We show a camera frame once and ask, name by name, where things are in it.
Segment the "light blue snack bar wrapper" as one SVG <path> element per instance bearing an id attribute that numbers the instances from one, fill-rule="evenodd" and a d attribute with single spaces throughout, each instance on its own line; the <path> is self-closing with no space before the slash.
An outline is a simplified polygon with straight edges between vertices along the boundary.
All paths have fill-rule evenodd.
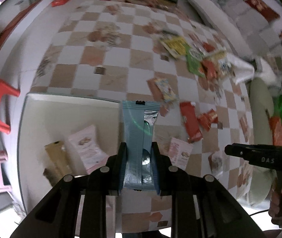
<path id="1" fill-rule="evenodd" d="M 127 162 L 123 186 L 138 191 L 154 191 L 156 184 L 155 163 L 152 159 L 154 125 L 160 110 L 158 102 L 123 101 Z"/>

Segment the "gold snack bar wrapper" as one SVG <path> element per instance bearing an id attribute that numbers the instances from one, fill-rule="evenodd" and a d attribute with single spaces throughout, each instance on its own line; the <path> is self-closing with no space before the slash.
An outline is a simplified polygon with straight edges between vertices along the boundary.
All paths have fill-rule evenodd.
<path id="1" fill-rule="evenodd" d="M 45 152 L 53 163 L 55 173 L 61 179 L 65 175 L 72 175 L 72 169 L 67 157 L 67 150 L 63 141 L 55 141 L 44 146 Z"/>

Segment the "pink nut snack packet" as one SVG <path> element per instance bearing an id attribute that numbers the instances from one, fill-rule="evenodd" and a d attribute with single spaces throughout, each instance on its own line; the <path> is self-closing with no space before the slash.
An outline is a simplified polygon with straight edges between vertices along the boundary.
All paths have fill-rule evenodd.
<path id="1" fill-rule="evenodd" d="M 193 145 L 176 138 L 171 139 L 168 156 L 172 165 L 185 170 L 193 150 Z"/>

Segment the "pink packet inside box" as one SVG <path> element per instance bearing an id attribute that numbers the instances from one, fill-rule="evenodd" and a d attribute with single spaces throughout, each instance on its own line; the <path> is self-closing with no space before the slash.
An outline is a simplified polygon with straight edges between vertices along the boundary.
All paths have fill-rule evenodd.
<path id="1" fill-rule="evenodd" d="M 71 134 L 67 141 L 72 149 L 78 153 L 88 174 L 105 165 L 109 158 L 97 142 L 95 125 L 90 125 Z"/>

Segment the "olive green cushion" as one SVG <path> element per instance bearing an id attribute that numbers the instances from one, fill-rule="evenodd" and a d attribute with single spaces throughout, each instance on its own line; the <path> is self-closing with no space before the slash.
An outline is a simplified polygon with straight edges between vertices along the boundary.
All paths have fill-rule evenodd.
<path id="1" fill-rule="evenodd" d="M 274 114 L 274 102 L 267 85 L 260 78 L 251 81 L 249 100 L 253 120 L 253 134 L 255 145 L 272 145 L 272 132 L 269 119 Z M 254 167 L 250 190 L 246 195 L 247 203 L 255 207 L 262 203 L 272 187 L 274 171 L 261 167 Z"/>

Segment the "clear wrapped cookie packet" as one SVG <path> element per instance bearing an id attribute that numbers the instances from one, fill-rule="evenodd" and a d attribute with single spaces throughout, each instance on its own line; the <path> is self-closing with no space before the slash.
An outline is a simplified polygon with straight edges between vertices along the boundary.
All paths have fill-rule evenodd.
<path id="1" fill-rule="evenodd" d="M 209 165 L 214 176 L 220 176 L 223 173 L 223 153 L 217 151 L 209 156 Z"/>

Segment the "small red snack packet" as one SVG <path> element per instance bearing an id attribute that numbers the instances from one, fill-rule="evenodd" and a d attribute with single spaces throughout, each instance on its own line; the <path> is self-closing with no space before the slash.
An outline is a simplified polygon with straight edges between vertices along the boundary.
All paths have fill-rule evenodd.
<path id="1" fill-rule="evenodd" d="M 198 122 L 205 131 L 209 132 L 212 124 L 218 124 L 218 114 L 214 109 L 211 109 L 206 113 L 200 114 Z"/>

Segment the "long red snack bar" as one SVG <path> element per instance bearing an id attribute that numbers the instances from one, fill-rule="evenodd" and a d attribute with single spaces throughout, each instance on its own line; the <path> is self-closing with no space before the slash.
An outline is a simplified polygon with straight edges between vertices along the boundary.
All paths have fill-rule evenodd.
<path id="1" fill-rule="evenodd" d="M 195 106 L 191 102 L 181 102 L 180 112 L 184 119 L 185 128 L 188 134 L 188 142 L 194 143 L 203 139 L 195 113 Z"/>

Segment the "Hello Kitty snack packet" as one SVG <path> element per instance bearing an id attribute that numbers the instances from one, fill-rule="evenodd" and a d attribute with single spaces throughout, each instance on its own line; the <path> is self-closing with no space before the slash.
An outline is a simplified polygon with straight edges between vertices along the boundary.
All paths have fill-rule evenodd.
<path id="1" fill-rule="evenodd" d="M 160 90 L 163 100 L 167 103 L 177 100 L 177 95 L 170 86 L 168 79 L 166 78 L 157 78 L 154 81 L 157 88 Z"/>

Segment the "white plastic bag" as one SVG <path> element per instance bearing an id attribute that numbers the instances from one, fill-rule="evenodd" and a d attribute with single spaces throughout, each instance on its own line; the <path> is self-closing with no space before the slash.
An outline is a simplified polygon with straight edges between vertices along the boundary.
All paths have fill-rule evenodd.
<path id="1" fill-rule="evenodd" d="M 266 85 L 277 83 L 277 76 L 271 68 L 271 65 L 262 57 L 255 57 L 252 63 L 247 62 L 231 53 L 228 53 L 227 59 L 232 65 L 233 83 L 240 84 L 260 78 Z"/>

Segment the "white storage box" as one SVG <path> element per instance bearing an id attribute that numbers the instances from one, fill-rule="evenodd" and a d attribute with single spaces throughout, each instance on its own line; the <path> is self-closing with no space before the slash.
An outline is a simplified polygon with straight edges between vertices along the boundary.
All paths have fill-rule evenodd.
<path id="1" fill-rule="evenodd" d="M 120 102 L 92 97 L 28 93 L 23 105 L 17 140 L 20 191 L 29 213 L 52 186 L 43 176 L 52 166 L 45 146 L 63 141 L 73 173 L 84 175 L 78 153 L 69 145 L 70 135 L 95 125 L 97 144 L 103 152 L 117 154 L 120 132 Z"/>

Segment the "white blue snack packet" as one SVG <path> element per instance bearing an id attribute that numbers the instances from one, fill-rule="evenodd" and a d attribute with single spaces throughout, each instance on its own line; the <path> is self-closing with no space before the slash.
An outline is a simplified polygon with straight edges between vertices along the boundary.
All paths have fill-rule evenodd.
<path id="1" fill-rule="evenodd" d="M 219 79 L 224 79 L 232 74 L 232 65 L 227 58 L 226 51 L 218 51 L 212 56 L 212 59 Z"/>

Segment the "red packet in pile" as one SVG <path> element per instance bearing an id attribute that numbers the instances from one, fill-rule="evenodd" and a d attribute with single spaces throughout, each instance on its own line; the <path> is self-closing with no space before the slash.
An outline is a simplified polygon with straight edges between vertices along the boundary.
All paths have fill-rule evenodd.
<path id="1" fill-rule="evenodd" d="M 203 60 L 201 62 L 201 65 L 204 69 L 207 80 L 212 81 L 217 79 L 217 72 L 213 62 L 211 62 L 210 60 Z"/>

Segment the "green snack bag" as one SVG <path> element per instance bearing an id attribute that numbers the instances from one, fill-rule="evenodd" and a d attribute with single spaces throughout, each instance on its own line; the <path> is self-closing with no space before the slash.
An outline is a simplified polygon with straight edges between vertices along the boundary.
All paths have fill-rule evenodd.
<path id="1" fill-rule="evenodd" d="M 203 60 L 201 53 L 190 46 L 186 46 L 186 60 L 188 71 L 198 77 L 205 78 L 205 72 L 201 61 Z"/>

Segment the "yellow snack bag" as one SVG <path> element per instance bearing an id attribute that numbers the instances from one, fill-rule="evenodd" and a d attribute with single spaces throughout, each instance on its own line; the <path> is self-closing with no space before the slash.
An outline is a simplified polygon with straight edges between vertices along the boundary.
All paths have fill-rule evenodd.
<path id="1" fill-rule="evenodd" d="M 188 43 L 182 36 L 177 36 L 171 39 L 163 39 L 160 41 L 160 43 L 175 59 L 186 55 L 186 48 L 188 47 Z"/>

